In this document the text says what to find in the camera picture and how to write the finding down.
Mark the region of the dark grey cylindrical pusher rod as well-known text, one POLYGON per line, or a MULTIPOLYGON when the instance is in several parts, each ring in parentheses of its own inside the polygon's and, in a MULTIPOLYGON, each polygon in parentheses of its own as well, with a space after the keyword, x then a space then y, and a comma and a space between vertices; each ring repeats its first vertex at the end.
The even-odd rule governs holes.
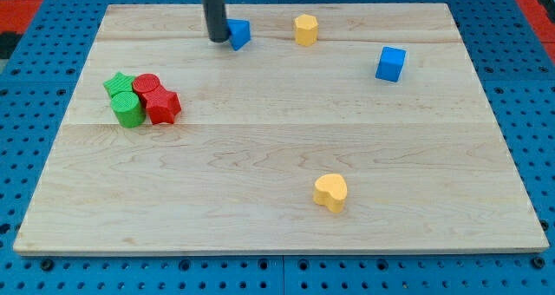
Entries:
POLYGON ((224 43, 229 39, 225 0, 201 0, 209 39, 224 43))

